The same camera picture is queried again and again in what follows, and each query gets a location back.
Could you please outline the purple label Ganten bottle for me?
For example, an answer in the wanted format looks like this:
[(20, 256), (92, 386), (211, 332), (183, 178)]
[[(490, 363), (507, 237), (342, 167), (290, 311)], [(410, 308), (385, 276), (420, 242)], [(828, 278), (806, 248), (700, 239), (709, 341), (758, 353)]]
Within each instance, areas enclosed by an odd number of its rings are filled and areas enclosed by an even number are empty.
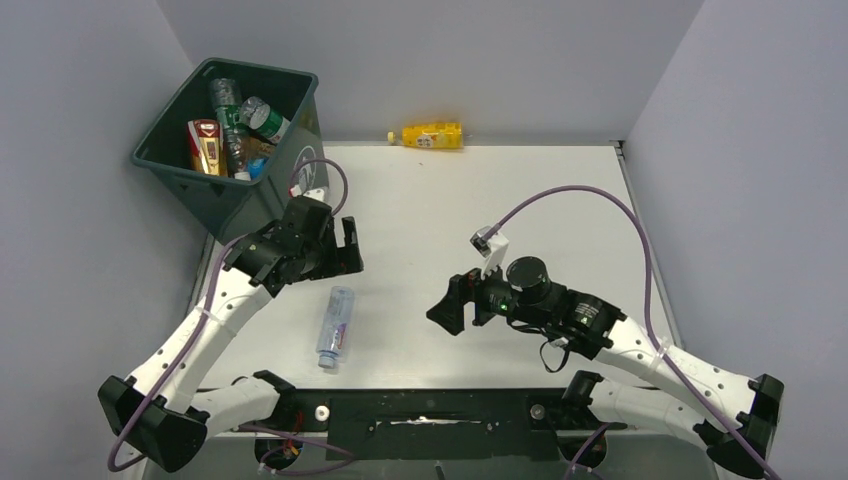
[(326, 370), (336, 369), (345, 348), (347, 329), (353, 317), (355, 293), (349, 287), (334, 286), (323, 316), (316, 344), (317, 365)]

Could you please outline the dark green plastic bin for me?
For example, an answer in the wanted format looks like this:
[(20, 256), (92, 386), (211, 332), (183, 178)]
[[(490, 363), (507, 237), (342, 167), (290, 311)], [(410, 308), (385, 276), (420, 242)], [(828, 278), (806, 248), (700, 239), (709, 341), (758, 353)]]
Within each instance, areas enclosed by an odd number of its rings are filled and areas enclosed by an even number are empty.
[[(187, 124), (213, 115), (210, 83), (234, 80), (291, 121), (260, 175), (251, 181), (214, 177), (191, 165)], [(208, 58), (184, 80), (131, 155), (181, 202), (219, 243), (258, 230), (282, 216), (291, 182), (303, 190), (330, 188), (317, 114), (316, 74), (244, 61)]]

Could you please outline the green cap water bottle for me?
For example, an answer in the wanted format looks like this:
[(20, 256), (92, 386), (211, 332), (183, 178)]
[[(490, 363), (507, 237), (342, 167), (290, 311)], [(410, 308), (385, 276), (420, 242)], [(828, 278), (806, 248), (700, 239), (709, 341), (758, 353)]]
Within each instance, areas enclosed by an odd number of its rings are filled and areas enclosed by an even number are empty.
[(291, 122), (257, 96), (247, 98), (241, 105), (240, 119), (253, 132), (273, 145), (278, 145)]

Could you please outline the red gold tea bottle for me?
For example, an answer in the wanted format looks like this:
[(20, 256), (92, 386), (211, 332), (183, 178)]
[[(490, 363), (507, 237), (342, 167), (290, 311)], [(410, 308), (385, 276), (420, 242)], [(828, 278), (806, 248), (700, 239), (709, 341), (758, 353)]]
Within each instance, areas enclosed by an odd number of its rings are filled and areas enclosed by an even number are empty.
[(195, 119), (186, 124), (192, 169), (206, 175), (227, 177), (227, 161), (221, 126), (212, 119)]

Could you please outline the clear bottle green label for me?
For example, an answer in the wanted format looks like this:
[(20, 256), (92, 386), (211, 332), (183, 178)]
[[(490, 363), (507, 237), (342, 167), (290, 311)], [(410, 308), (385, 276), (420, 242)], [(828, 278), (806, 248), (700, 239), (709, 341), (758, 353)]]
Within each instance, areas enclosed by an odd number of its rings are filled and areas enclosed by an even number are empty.
[(243, 104), (237, 82), (231, 78), (215, 78), (209, 82), (209, 94), (220, 124), (229, 174), (237, 180), (250, 180), (249, 133), (240, 117)]

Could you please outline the clear bottle blue label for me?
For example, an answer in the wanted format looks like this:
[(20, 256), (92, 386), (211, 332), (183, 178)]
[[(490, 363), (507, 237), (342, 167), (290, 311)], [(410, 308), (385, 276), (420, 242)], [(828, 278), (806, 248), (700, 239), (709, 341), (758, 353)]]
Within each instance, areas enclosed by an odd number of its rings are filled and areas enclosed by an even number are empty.
[(253, 158), (240, 164), (233, 173), (233, 178), (241, 181), (252, 181), (257, 179), (264, 170), (268, 161), (267, 157)]

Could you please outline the orange drink bottle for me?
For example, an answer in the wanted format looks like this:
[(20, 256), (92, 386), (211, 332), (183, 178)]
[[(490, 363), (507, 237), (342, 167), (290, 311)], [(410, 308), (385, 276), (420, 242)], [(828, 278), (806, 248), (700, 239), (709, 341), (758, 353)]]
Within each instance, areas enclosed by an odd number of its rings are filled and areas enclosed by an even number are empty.
[(275, 149), (276, 146), (271, 143), (262, 141), (254, 137), (249, 138), (249, 151), (251, 159), (270, 158), (273, 155)]

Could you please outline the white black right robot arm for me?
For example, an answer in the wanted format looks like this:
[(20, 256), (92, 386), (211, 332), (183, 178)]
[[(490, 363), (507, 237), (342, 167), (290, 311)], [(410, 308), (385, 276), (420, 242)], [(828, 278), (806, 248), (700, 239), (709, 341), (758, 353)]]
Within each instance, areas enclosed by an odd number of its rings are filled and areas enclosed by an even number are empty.
[(476, 326), (502, 317), (544, 336), (567, 356), (579, 355), (642, 381), (630, 386), (577, 371), (562, 397), (564, 417), (572, 425), (648, 429), (704, 450), (738, 476), (772, 478), (766, 464), (784, 392), (778, 379), (735, 374), (651, 337), (620, 308), (553, 282), (536, 257), (519, 258), (507, 269), (475, 268), (453, 276), (426, 316), (458, 335), (465, 327), (466, 305), (474, 308)]

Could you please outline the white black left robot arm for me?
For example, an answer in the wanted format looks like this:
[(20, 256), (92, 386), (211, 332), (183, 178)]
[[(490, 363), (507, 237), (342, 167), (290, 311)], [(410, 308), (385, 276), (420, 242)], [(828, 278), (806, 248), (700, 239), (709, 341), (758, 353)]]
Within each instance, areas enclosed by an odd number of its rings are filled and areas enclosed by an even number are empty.
[(200, 385), (240, 330), (284, 287), (363, 268), (355, 219), (336, 218), (330, 205), (307, 195), (291, 199), (280, 219), (227, 244), (206, 294), (164, 344), (129, 375), (110, 376), (98, 389), (116, 436), (108, 469), (133, 466), (117, 461), (128, 444), (173, 473), (208, 439), (272, 417), (293, 387), (267, 370), (208, 392)]

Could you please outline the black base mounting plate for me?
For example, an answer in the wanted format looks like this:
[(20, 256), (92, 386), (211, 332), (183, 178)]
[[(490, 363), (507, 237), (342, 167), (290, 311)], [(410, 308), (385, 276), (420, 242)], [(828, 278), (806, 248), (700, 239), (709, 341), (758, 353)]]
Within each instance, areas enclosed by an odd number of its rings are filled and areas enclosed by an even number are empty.
[(257, 426), (323, 434), (329, 460), (348, 451), (366, 460), (555, 461), (571, 432), (599, 420), (566, 404), (558, 388), (307, 389), (284, 388)]

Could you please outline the yellow juice bottle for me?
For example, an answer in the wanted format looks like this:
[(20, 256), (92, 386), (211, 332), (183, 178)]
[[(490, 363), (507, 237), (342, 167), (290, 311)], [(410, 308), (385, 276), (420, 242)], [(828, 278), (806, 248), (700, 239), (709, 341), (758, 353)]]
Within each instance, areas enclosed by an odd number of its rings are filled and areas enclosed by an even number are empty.
[(465, 142), (462, 125), (457, 122), (406, 126), (399, 132), (389, 131), (387, 141), (391, 145), (425, 150), (460, 150)]

